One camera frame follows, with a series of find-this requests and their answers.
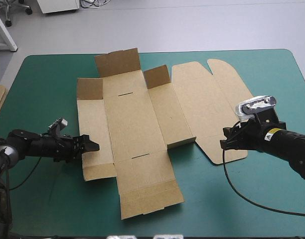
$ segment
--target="green tabletop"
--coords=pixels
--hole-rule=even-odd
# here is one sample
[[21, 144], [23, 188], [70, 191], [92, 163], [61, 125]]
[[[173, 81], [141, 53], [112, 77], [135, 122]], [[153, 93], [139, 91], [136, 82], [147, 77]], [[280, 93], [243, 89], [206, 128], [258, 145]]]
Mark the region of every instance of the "green tabletop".
[[[0, 136], [15, 128], [45, 132], [58, 117], [66, 134], [78, 135], [76, 78], [98, 77], [95, 54], [27, 57], [0, 112]], [[217, 58], [230, 63], [254, 96], [273, 95], [280, 120], [305, 134], [305, 81], [291, 52], [248, 50], [141, 53], [142, 69]], [[43, 158], [31, 178], [11, 192], [13, 229], [24, 235], [106, 236], [305, 236], [305, 218], [254, 207], [229, 187], [222, 166], [210, 163], [196, 144], [169, 151], [185, 202], [126, 220], [120, 219], [115, 178], [84, 182], [81, 162]], [[11, 186], [29, 173], [28, 157], [10, 171]], [[305, 213], [305, 180], [288, 163], [249, 152], [227, 165], [231, 180], [250, 199], [270, 207]]]

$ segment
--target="chair leg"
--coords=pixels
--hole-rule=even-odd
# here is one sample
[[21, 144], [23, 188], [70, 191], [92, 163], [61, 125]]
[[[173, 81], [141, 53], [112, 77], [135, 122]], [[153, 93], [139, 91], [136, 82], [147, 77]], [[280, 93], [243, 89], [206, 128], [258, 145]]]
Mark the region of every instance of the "chair leg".
[[6, 8], [5, 8], [5, 16], [6, 16], [6, 20], [10, 21], [10, 18], [9, 18], [9, 5], [7, 5]]
[[13, 3], [12, 6], [19, 6], [19, 7], [23, 7], [23, 8], [31, 8], [28, 5], [23, 5], [23, 4], [18, 4], [18, 3]]

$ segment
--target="white cabinet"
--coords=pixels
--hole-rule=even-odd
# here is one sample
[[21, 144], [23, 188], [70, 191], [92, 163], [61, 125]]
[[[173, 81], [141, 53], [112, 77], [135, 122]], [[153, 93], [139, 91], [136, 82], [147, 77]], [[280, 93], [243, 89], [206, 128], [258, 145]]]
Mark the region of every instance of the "white cabinet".
[[79, 9], [79, 0], [37, 0], [42, 13]]

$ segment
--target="office chair wheel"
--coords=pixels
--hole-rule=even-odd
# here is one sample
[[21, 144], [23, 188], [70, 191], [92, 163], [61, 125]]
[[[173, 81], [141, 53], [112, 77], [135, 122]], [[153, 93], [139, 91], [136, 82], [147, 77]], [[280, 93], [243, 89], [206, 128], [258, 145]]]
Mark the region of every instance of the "office chair wheel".
[[7, 27], [12, 26], [12, 22], [9, 21], [9, 20], [6, 20], [5, 21], [5, 26], [7, 26]]
[[27, 15], [31, 15], [33, 13], [31, 8], [27, 8], [25, 12]]

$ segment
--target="white cable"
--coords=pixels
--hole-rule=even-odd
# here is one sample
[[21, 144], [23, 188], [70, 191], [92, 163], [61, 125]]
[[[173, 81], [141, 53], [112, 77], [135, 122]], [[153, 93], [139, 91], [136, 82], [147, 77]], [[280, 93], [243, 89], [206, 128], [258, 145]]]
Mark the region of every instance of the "white cable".
[[84, 8], [93, 8], [93, 9], [99, 9], [101, 6], [109, 3], [111, 0], [104, 0], [103, 2], [101, 0], [94, 0], [93, 3], [86, 3], [85, 0], [80, 0], [80, 4]]

